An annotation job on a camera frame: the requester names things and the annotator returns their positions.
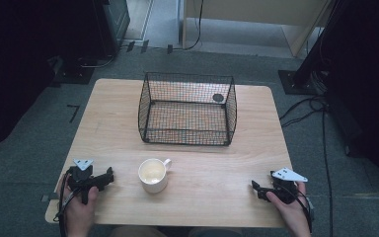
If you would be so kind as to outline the black stand base plate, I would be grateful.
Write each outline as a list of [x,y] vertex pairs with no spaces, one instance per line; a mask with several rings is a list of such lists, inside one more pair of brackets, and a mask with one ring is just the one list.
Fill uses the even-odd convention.
[[318,96],[325,93],[325,88],[321,87],[312,73],[298,76],[296,71],[279,70],[278,77],[286,95]]
[[93,73],[94,69],[92,67],[84,67],[79,62],[62,59],[53,82],[58,84],[87,85]]

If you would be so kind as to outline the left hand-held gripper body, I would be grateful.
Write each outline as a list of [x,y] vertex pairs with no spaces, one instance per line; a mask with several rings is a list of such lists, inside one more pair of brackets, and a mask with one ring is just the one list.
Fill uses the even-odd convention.
[[74,159],[74,165],[69,169],[68,187],[75,194],[81,195],[81,201],[88,203],[90,188],[97,185],[93,177],[93,160]]

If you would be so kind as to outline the person's left hand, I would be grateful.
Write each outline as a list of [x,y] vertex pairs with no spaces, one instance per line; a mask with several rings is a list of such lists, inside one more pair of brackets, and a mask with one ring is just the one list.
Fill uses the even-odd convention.
[[74,197],[65,209],[66,230],[68,228],[92,228],[99,190],[92,187],[88,193],[88,203],[84,204],[79,197]]

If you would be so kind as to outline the white cup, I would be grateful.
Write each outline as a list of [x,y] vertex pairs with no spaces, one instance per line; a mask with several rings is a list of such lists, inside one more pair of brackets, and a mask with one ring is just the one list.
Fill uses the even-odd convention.
[[168,185],[167,172],[172,166],[172,160],[147,159],[138,169],[138,177],[143,189],[149,194],[158,194]]

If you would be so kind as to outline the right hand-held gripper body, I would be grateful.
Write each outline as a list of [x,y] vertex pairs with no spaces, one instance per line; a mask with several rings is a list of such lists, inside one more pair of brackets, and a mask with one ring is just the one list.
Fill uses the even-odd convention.
[[298,191],[297,182],[307,183],[308,179],[289,168],[281,168],[271,171],[273,190],[272,192],[284,203],[290,204],[295,201]]

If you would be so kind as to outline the dark curtain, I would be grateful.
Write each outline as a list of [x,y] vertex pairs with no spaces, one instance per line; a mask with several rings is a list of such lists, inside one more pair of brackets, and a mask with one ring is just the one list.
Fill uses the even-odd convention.
[[379,167],[379,0],[336,0],[296,73],[322,71],[346,145]]
[[0,0],[0,142],[51,83],[64,20],[86,0]]

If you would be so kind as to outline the light wooden furniture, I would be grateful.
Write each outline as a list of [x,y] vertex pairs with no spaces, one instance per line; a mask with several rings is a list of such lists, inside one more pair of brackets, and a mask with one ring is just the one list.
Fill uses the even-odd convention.
[[187,18],[282,25],[297,57],[316,27],[329,18],[334,0],[178,0],[183,7],[181,40],[187,46]]

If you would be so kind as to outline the person's right hand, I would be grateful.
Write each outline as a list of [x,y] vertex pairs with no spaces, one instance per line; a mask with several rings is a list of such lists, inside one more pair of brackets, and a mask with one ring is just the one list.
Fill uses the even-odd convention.
[[267,194],[270,202],[278,210],[280,216],[282,217],[285,227],[290,231],[309,231],[309,224],[307,217],[303,211],[303,207],[296,200],[291,204],[286,204],[282,202],[274,193],[268,192]]

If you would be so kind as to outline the black cabinet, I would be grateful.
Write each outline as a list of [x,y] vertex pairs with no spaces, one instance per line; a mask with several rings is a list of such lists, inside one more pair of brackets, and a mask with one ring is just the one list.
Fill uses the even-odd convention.
[[114,56],[130,23],[127,2],[126,0],[92,0],[92,2],[99,56]]

